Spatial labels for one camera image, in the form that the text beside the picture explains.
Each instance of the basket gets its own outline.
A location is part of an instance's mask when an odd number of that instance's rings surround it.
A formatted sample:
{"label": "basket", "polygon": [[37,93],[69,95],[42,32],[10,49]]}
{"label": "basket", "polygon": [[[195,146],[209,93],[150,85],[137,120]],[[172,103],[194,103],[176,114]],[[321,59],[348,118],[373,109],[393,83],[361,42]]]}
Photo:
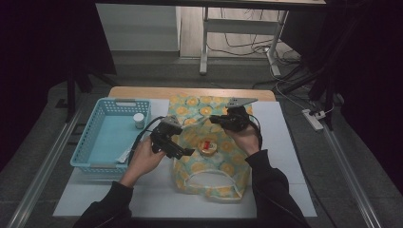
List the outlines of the basket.
{"label": "basket", "polygon": [[147,125],[148,100],[98,100],[74,151],[70,164],[86,173],[124,173],[127,161],[116,161],[134,143],[142,131],[135,126],[133,115],[143,113]]}

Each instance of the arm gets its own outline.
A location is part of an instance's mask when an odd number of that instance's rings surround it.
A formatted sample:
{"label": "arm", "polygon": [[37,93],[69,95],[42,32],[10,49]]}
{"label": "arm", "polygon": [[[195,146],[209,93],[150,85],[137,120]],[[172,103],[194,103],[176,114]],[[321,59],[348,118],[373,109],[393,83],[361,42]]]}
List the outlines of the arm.
{"label": "arm", "polygon": [[241,132],[225,132],[249,156],[246,161],[252,168],[252,189],[259,227],[309,227],[288,192],[287,177],[270,165],[267,150],[259,150],[255,129],[248,126]]}
{"label": "arm", "polygon": [[133,195],[133,186],[142,175],[155,169],[163,156],[165,156],[164,152],[154,154],[151,150],[150,138],[145,138],[137,146],[130,165],[119,182],[112,182],[106,196],[99,202],[91,203],[74,227],[122,226],[128,222],[131,218],[128,204]]}

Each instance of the person's right hand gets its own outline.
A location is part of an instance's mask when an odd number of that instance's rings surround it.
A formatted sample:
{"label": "person's right hand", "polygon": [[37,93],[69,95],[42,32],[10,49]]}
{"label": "person's right hand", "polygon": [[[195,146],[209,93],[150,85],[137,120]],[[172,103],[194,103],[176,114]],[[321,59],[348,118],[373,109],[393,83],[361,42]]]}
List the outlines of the person's right hand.
{"label": "person's right hand", "polygon": [[259,152],[259,140],[255,128],[248,125],[246,129],[240,132],[225,130],[225,133],[231,137],[235,144],[243,150],[248,156]]}

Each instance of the black sleeve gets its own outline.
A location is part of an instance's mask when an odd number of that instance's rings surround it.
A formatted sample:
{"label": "black sleeve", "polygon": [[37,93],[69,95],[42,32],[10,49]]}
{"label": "black sleeve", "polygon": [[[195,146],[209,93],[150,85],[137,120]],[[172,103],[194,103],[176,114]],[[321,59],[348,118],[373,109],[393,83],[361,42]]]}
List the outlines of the black sleeve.
{"label": "black sleeve", "polygon": [[131,218],[128,204],[132,196],[133,188],[112,182],[106,196],[99,202],[92,202],[73,227],[123,227]]}
{"label": "black sleeve", "polygon": [[267,150],[246,159],[252,168],[252,189],[259,227],[309,227],[289,194],[287,177],[270,165]]}

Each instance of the person's left hand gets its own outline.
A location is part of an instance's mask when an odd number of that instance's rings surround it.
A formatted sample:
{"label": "person's left hand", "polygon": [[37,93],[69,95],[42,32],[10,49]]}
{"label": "person's left hand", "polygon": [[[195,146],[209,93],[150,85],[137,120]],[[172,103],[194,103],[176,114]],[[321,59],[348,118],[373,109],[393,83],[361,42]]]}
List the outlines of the person's left hand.
{"label": "person's left hand", "polygon": [[137,179],[155,169],[165,155],[163,151],[154,154],[151,149],[151,139],[149,136],[146,137],[137,145],[130,165],[119,183],[126,187],[133,187]]}

